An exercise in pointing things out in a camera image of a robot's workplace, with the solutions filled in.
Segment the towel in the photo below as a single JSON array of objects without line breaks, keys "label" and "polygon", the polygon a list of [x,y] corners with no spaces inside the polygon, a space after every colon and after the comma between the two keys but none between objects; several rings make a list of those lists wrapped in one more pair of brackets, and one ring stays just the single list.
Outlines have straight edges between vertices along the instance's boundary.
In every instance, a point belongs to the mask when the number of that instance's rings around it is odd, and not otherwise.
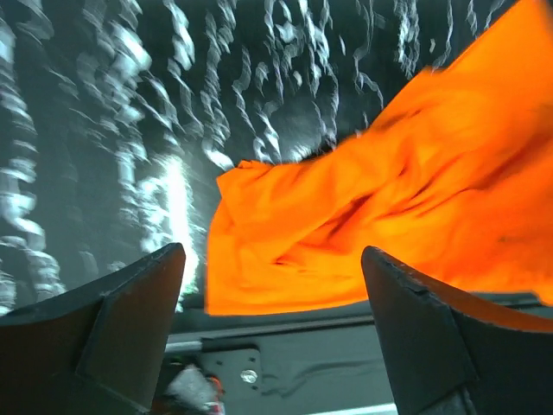
[{"label": "towel", "polygon": [[520,0],[330,154],[220,176],[207,313],[365,301],[366,246],[465,291],[553,304],[552,23],[545,1]]}]

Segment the wrinkled fabric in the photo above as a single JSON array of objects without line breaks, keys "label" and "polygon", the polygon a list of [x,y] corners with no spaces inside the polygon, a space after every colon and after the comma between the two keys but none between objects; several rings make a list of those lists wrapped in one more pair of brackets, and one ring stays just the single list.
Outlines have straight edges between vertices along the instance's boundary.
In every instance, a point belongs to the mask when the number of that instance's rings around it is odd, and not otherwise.
[{"label": "wrinkled fabric", "polygon": [[547,3],[521,0],[334,152],[222,175],[207,313],[366,300],[366,246],[465,291],[552,304],[552,22]]}]

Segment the glossy black surface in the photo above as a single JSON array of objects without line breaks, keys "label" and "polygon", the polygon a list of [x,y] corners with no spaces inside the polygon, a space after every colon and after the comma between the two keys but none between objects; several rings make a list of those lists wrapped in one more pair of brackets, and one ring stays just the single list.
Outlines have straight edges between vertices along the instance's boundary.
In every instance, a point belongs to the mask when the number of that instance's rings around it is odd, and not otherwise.
[{"label": "glossy black surface", "polygon": [[173,240],[201,307],[217,176],[364,130],[512,3],[175,1],[0,0],[4,311]]}]

